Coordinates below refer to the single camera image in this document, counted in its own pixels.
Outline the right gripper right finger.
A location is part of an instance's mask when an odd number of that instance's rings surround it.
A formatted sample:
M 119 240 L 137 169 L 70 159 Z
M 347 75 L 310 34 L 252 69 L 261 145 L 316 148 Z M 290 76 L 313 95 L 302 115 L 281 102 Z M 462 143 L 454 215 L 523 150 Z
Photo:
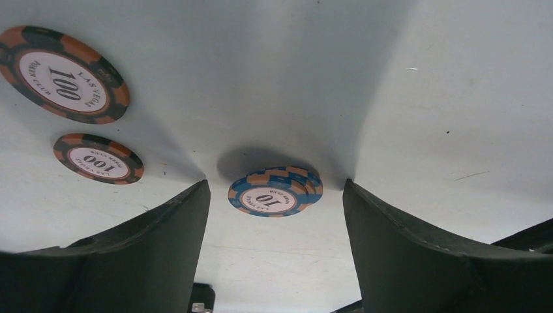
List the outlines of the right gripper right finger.
M 351 180 L 342 199 L 365 312 L 552 311 L 551 220 L 486 244 Z

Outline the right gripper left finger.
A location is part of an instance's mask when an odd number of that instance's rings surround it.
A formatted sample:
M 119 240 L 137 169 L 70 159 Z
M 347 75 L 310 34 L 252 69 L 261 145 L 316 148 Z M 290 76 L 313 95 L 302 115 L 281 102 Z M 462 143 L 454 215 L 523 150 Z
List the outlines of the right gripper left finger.
M 186 312 L 211 193 L 167 202 L 62 248 L 1 253 L 2 312 Z

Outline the poker chip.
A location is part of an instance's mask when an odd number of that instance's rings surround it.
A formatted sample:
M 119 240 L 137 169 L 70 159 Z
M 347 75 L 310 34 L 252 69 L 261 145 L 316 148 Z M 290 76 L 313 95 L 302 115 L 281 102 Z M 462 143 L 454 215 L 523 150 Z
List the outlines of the poker chip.
M 233 182 L 228 200 L 236 209 L 260 217 L 300 213 L 323 196 L 320 176 L 297 166 L 275 166 L 254 171 Z
M 101 183 L 129 185 L 138 182 L 145 171 L 132 150 L 93 134 L 65 134 L 54 143 L 53 153 L 69 170 Z
M 113 123 L 130 104 L 126 82 L 104 56 L 43 27 L 22 25 L 1 33 L 1 74 L 44 110 L 81 123 Z

